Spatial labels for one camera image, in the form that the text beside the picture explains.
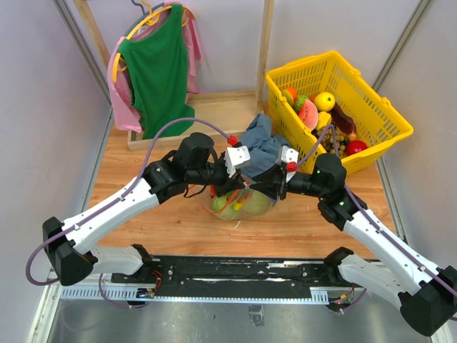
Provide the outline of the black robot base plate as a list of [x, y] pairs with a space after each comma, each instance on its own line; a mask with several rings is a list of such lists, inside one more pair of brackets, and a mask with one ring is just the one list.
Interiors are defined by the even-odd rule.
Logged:
[[305, 299], [311, 288], [351, 288], [322, 259], [156, 255], [143, 281], [115, 273], [115, 284], [153, 284], [158, 295], [190, 299]]

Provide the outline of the yellow banana toy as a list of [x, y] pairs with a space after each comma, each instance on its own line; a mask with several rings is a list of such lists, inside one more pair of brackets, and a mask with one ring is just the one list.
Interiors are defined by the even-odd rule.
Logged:
[[238, 212], [238, 211], [240, 211], [240, 210], [243, 208], [243, 206], [244, 206], [244, 202], [242, 202], [242, 201], [234, 202], [234, 203], [233, 203], [233, 210], [234, 210], [235, 212]]

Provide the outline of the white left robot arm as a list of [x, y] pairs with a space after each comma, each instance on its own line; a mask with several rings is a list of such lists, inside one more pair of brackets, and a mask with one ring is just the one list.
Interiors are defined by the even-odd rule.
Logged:
[[250, 162], [248, 148], [235, 141], [210, 162], [213, 140], [202, 133], [186, 137], [179, 148], [151, 162], [123, 189], [96, 206], [60, 222], [47, 219], [45, 253], [63, 286], [74, 285], [92, 274], [124, 274], [135, 282], [148, 281], [154, 262], [140, 244], [127, 248], [100, 247], [99, 241], [123, 223], [170, 198], [185, 193], [191, 185], [241, 187], [241, 167]]

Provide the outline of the clear zip top bag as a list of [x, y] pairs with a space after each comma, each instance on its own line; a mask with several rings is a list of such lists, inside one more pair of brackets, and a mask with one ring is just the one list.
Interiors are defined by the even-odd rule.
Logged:
[[235, 189], [218, 196], [215, 186], [210, 186], [196, 195], [196, 201], [208, 213], [224, 221], [235, 221], [245, 217], [259, 217], [268, 213], [275, 202], [251, 188], [251, 183], [244, 184], [244, 188]]

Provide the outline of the green cabbage toy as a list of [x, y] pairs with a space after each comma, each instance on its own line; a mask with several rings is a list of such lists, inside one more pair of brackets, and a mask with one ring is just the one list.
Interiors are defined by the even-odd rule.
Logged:
[[258, 191], [249, 194], [249, 198], [243, 205], [243, 210], [253, 216], [264, 214], [271, 207], [271, 200], [266, 195]]
[[212, 209], [215, 214], [221, 216], [229, 216], [233, 214], [231, 200], [226, 196], [214, 197], [212, 202]]

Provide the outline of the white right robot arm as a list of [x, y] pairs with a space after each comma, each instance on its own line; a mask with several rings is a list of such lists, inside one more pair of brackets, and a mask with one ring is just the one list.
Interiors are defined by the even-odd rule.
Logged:
[[456, 319], [456, 268], [441, 268], [392, 233], [346, 185], [346, 169], [334, 154], [320, 155], [312, 173], [295, 163], [279, 164], [254, 177], [253, 188], [284, 199], [288, 193], [318, 198], [321, 216], [367, 247], [382, 263], [373, 265], [347, 248], [326, 258], [324, 279], [333, 286], [362, 286], [397, 308], [425, 337]]

